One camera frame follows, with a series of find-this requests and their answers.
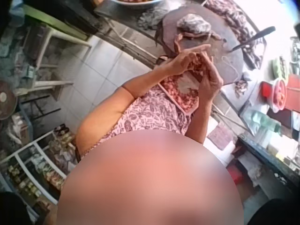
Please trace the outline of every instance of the round wooden cutting board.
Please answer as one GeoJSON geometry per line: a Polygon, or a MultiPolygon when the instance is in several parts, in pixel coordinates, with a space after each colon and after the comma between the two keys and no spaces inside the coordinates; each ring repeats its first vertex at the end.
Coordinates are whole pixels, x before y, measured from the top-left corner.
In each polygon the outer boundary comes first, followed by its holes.
{"type": "Polygon", "coordinates": [[[211,44],[208,54],[214,57],[214,64],[224,80],[224,85],[240,80],[244,64],[242,50],[238,49],[234,52],[229,52],[233,47],[240,44],[239,41],[227,23],[220,16],[199,4],[189,4],[180,7],[171,11],[164,17],[162,21],[163,30],[160,32],[162,36],[159,38],[162,40],[166,54],[169,57],[176,56],[174,51],[174,39],[177,34],[181,33],[177,28],[177,21],[187,14],[202,16],[204,20],[211,24],[211,29],[222,38],[225,38],[226,42],[223,40],[215,40],[212,37],[209,41],[206,41],[206,38],[183,38],[180,41],[181,48],[187,49],[202,44],[211,44]]]}

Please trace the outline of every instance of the fan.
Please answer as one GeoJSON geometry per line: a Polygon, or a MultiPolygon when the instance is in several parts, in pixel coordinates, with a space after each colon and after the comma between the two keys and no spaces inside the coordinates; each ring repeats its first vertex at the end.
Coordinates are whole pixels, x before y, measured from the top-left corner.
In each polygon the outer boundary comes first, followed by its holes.
{"type": "Polygon", "coordinates": [[[17,96],[12,86],[0,80],[0,120],[5,120],[14,113],[17,105],[17,96]]]}

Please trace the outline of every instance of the pink patterned dress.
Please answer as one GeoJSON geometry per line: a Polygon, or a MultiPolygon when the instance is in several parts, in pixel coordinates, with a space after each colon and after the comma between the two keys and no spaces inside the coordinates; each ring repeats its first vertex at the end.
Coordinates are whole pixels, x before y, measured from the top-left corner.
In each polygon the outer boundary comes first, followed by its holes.
{"type": "Polygon", "coordinates": [[[160,129],[184,135],[191,122],[190,116],[180,111],[169,97],[156,85],[143,97],[136,99],[123,113],[118,123],[82,157],[102,142],[125,132],[160,129]]]}

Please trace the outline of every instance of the hand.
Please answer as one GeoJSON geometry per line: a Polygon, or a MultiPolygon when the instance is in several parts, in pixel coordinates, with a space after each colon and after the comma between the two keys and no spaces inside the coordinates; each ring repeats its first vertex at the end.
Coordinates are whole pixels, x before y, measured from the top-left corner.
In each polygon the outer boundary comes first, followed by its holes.
{"type": "Polygon", "coordinates": [[[200,45],[194,48],[183,50],[175,59],[165,64],[166,72],[168,75],[181,75],[188,70],[188,66],[191,62],[196,63],[198,61],[196,53],[210,48],[209,44],[200,45]]]}
{"type": "Polygon", "coordinates": [[[202,81],[199,85],[199,103],[212,103],[214,97],[218,94],[223,86],[223,79],[221,78],[217,68],[211,62],[206,52],[201,52],[203,61],[207,64],[207,73],[203,74],[202,81]]]}

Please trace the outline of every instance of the string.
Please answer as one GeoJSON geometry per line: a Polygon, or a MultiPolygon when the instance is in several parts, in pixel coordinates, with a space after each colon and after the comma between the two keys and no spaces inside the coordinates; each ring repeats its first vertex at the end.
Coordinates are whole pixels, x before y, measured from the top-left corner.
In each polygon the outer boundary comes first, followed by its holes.
{"type": "Polygon", "coordinates": [[[226,65],[230,66],[230,67],[235,71],[236,75],[239,76],[238,71],[237,71],[236,68],[231,64],[231,62],[229,61],[229,59],[228,59],[227,56],[224,56],[224,55],[223,55],[223,56],[221,57],[221,60],[222,60],[226,65]]]}

